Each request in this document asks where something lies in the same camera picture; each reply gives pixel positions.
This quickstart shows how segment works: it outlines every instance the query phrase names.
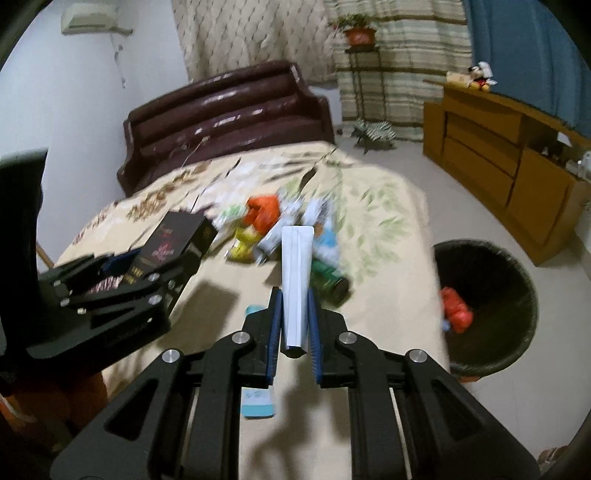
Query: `black trash bin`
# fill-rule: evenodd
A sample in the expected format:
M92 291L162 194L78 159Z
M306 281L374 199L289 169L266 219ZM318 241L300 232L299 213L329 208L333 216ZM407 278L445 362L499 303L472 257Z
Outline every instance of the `black trash bin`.
M468 330L445 339L458 377L484 377L515 362L538 323L534 284L523 266L493 243L474 239L435 245L441 287L455 289L474 311Z

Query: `orange plastic bag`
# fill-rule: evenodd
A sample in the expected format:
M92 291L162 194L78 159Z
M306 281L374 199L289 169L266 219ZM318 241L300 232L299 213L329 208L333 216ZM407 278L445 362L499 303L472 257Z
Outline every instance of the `orange plastic bag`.
M441 299L443 300L445 316L449 320L453 331L464 333L474 319L474 314L470 311L466 302L451 287L441 289Z
M246 205L249 211L244 217L244 224L252 225L263 236L279 220L280 210L277 195L250 197Z

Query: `striped curtain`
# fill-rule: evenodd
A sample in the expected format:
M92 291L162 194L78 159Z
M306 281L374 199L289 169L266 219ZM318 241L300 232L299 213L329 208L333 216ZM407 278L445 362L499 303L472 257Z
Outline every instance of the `striped curtain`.
M324 0L329 22L350 13L369 15L376 24L375 53L352 58L344 35L334 40L343 120L361 114L356 106L351 62L359 67L365 119L390 121L397 138L423 139L423 102L440 99L442 88L423 79L444 81L447 71L467 72L472 46L462 0Z

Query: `blue curtain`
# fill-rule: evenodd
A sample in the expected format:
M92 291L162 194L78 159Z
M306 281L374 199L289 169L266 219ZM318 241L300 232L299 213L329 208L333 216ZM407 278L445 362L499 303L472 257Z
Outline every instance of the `blue curtain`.
M538 0L463 0L474 61L491 64L493 91L528 103L591 137L591 71Z

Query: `cabinet drawer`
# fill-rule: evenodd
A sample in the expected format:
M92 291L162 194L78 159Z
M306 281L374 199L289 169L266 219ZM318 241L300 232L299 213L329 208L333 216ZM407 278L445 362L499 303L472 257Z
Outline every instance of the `cabinet drawer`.
M521 152L504 138L452 113L447 117L447 135L490 160L511 177L515 176Z
M516 145L519 143L521 113L461 90L445 89L442 105L448 112L472 120Z
M499 205L506 205L513 184L509 175L450 137L445 139L443 158L446 163L468 176Z
M550 160L526 148L507 212L544 245L575 178Z

